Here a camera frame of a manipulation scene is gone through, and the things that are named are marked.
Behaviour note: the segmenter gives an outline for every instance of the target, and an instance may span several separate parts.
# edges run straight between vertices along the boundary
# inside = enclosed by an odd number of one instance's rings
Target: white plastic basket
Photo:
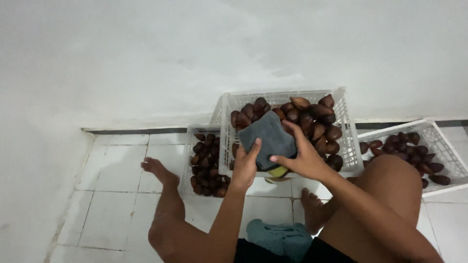
[[[236,130],[231,125],[231,112],[233,110],[241,110],[247,103],[254,103],[258,97],[264,97],[266,101],[274,106],[290,102],[290,97],[304,97],[310,103],[318,103],[324,96],[332,94],[335,100],[333,107],[336,115],[336,123],[334,125],[340,127],[343,131],[343,136],[337,141],[340,145],[340,152],[338,153],[343,157],[343,168],[340,174],[344,176],[356,176],[364,167],[362,165],[361,154],[358,153],[359,144],[358,136],[356,133],[356,126],[354,121],[350,118],[346,108],[345,89],[338,88],[335,90],[277,90],[271,92],[259,91],[245,91],[227,93],[220,97],[223,101],[221,111],[221,143],[219,148],[219,172],[225,175],[231,175],[232,171],[229,170],[229,163],[234,160],[232,155],[232,144],[240,143],[239,136]],[[258,172],[256,176],[270,177],[268,173]],[[296,177],[295,173],[289,173],[286,177]]]
[[[183,149],[184,152],[184,164],[182,175],[179,183],[179,193],[181,196],[196,196],[197,194],[193,192],[192,184],[190,183],[190,178],[192,174],[192,164],[190,160],[195,156],[193,152],[193,147],[200,141],[195,137],[195,134],[201,133],[208,135],[209,133],[214,134],[216,137],[220,135],[220,126],[219,125],[189,125],[187,127],[187,143]]]
[[[419,135],[421,135],[419,145],[426,146],[429,149],[429,153],[436,154],[432,162],[438,162],[445,166],[444,170],[438,174],[446,175],[451,179],[451,184],[446,186],[433,183],[428,179],[429,185],[423,190],[423,197],[468,187],[467,166],[433,120],[423,119],[382,130],[363,133],[358,136],[358,139],[361,142],[370,142],[373,140],[385,142],[390,135],[399,132],[419,133]]]

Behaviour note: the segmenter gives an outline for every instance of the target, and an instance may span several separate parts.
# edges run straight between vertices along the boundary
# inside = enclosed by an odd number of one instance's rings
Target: floor tile
[[[185,221],[208,233],[222,201],[222,198],[216,197],[191,196],[184,198]]]
[[[99,173],[96,191],[136,192],[141,177],[144,145],[109,146]]]
[[[85,167],[77,181],[76,189],[94,190],[99,172],[104,163],[107,146],[92,145]]]
[[[292,197],[300,198],[300,193],[304,187],[309,189],[309,192],[316,194],[320,199],[328,200],[332,195],[328,189],[318,181],[306,179],[303,177],[291,179]]]
[[[449,141],[468,141],[468,135],[462,126],[441,127],[440,129]]]
[[[65,224],[57,239],[58,244],[78,245],[92,196],[92,191],[77,190],[73,193]]]
[[[70,263],[75,258],[76,247],[56,246],[51,255],[50,263]]]
[[[247,238],[247,225],[254,219],[265,224],[279,225],[293,223],[293,205],[289,198],[245,197],[240,238]]]
[[[148,145],[186,144],[187,133],[150,134]]]
[[[421,204],[421,210],[419,210],[419,219],[417,221],[416,229],[423,234],[424,237],[431,243],[431,245],[439,252],[439,246],[437,245],[437,240],[434,235],[434,230],[432,229],[431,221],[429,215],[427,214],[426,204]]]
[[[79,245],[124,249],[135,196],[133,193],[95,192]]]
[[[450,142],[452,146],[455,148],[455,151],[460,155],[460,158],[465,162],[468,163],[468,141],[454,141]]]
[[[445,262],[468,258],[468,205],[427,203],[440,254]]]
[[[109,145],[147,145],[149,134],[112,135]]]
[[[184,145],[150,145],[146,156],[160,160],[167,170],[180,176],[184,166],[184,147]],[[143,171],[138,192],[161,193],[161,191],[161,182],[152,173]]]
[[[326,204],[328,200],[322,200],[322,203]],[[305,218],[304,218],[304,208],[302,207],[302,204],[300,203],[300,199],[294,200],[294,203],[292,205],[292,209],[294,211],[294,223],[301,223],[305,224]],[[317,235],[314,235],[313,237],[316,237],[320,234],[321,229],[317,233]]]
[[[123,260],[123,251],[95,248],[78,248],[76,249],[74,263],[121,263]]]
[[[425,197],[425,202],[464,203],[468,204],[468,188],[455,190],[435,196]]]
[[[93,145],[107,146],[109,145],[110,138],[112,138],[112,135],[95,135]]]
[[[291,180],[267,183],[264,177],[256,177],[247,190],[248,196],[258,197],[291,197]]]
[[[125,252],[124,263],[163,263],[163,261],[153,250],[152,253]]]
[[[126,251],[153,253],[154,249],[148,242],[148,230],[154,218],[154,211],[159,202],[160,194],[137,194],[133,208],[132,222],[128,232]]]

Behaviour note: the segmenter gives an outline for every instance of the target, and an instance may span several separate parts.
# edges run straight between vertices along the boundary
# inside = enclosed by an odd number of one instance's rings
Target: grey cloth
[[[292,157],[297,153],[294,137],[283,130],[278,115],[268,111],[261,119],[239,131],[239,139],[247,152],[250,152],[255,139],[262,139],[262,148],[257,156],[257,166],[262,170],[279,167],[270,161],[272,155]]]

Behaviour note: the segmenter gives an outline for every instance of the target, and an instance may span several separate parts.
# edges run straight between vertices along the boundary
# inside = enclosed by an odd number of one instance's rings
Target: teal cloth
[[[299,263],[312,243],[312,236],[301,223],[267,225],[254,219],[247,225],[247,240]]]

